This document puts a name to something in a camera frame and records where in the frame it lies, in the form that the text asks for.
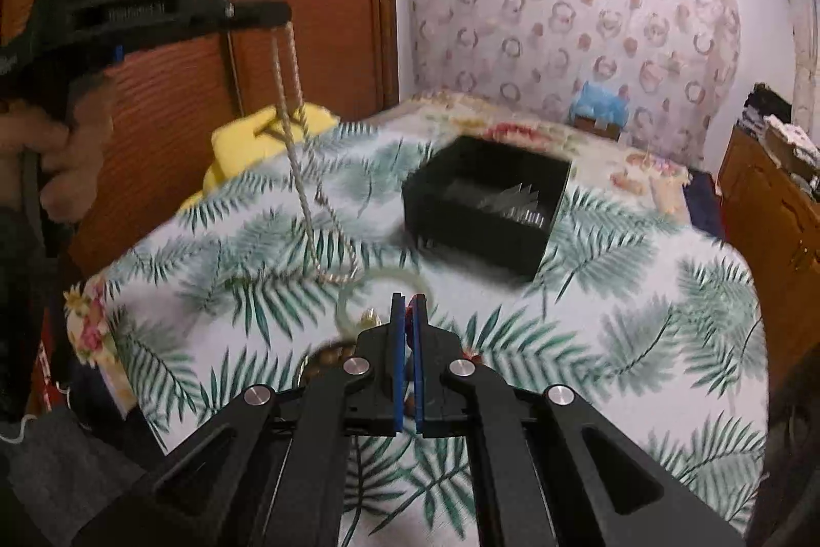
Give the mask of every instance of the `gray fabric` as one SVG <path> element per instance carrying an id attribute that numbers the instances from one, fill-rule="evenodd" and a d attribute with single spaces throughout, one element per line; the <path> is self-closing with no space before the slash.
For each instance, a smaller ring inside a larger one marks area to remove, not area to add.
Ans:
<path id="1" fill-rule="evenodd" d="M 29 422 L 20 445 L 0 445 L 9 459 L 11 488 L 55 547 L 71 544 L 80 528 L 143 473 L 116 449 L 86 434 L 63 406 Z"/>

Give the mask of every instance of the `white cable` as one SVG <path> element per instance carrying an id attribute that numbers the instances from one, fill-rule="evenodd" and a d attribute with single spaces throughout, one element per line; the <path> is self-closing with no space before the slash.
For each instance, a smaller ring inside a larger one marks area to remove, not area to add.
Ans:
<path id="1" fill-rule="evenodd" d="M 0 440 L 3 443 L 8 443 L 9 445 L 19 445 L 23 442 L 23 438 L 26 438 L 26 422 L 29 420 L 36 420 L 36 415 L 24 415 L 23 420 L 19 423 L 19 436 L 17 438 L 6 438 L 5 436 L 0 436 Z"/>

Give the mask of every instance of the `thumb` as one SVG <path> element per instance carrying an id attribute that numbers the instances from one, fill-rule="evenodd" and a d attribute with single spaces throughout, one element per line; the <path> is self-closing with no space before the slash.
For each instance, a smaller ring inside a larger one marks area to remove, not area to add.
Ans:
<path id="1" fill-rule="evenodd" d="M 57 151 L 68 142 L 68 128 L 49 118 L 39 107 L 22 102 L 0 114 L 0 155 L 16 155 L 23 149 L 38 153 Z"/>

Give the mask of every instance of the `human hand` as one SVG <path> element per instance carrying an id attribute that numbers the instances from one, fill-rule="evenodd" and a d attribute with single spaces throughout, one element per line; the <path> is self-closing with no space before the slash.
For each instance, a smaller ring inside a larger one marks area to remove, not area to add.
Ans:
<path id="1" fill-rule="evenodd" d="M 40 193 L 48 217 L 57 223 L 82 219 L 97 197 L 115 97 L 110 80 L 88 91 L 75 105 L 71 131 L 40 108 L 9 103 L 0 114 L 0 206 L 22 207 L 19 155 L 29 149 L 40 154 L 44 173 L 54 175 Z"/>

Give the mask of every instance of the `floral bedsheet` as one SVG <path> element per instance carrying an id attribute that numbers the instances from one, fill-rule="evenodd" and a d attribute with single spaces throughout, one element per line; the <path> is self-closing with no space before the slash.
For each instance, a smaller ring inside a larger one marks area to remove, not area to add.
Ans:
<path id="1" fill-rule="evenodd" d="M 366 308 L 386 320 L 393 290 L 423 289 L 432 322 L 470 354 L 528 390 L 572 386 L 742 531 L 764 453 L 767 364 L 734 249 L 571 180 L 536 279 L 499 282 L 403 236 L 401 184 L 432 143 L 349 124 L 316 149 L 306 178 L 321 174 L 366 267 L 341 308 L 339 289 L 309 270 L 286 278 L 309 254 L 284 157 L 175 216 L 91 283 L 105 308 L 99 342 L 110 333 L 115 344 L 101 355 L 124 367 L 163 449 L 245 386 L 291 387 L 345 322 Z M 338 268 L 343 240 L 318 212 L 317 224 L 317 253 Z M 340 541 L 478 544 L 471 494 L 460 439 L 418 439 L 409 422 L 392 441 L 354 438 Z"/>

